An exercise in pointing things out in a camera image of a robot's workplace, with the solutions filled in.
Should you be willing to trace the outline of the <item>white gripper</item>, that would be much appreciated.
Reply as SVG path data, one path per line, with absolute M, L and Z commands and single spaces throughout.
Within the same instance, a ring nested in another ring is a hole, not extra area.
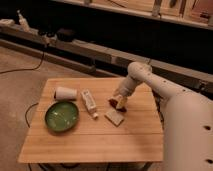
M 126 87 L 118 87 L 111 98 L 111 105 L 116 107 L 117 110 L 120 110 L 125 107 L 127 98 L 130 97 L 133 92 Z

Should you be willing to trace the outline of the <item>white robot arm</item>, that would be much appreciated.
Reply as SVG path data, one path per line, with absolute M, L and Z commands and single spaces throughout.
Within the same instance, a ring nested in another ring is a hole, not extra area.
M 124 110 L 142 83 L 166 100 L 163 171 L 213 171 L 213 100 L 154 74 L 148 64 L 132 62 L 113 94 L 114 108 Z

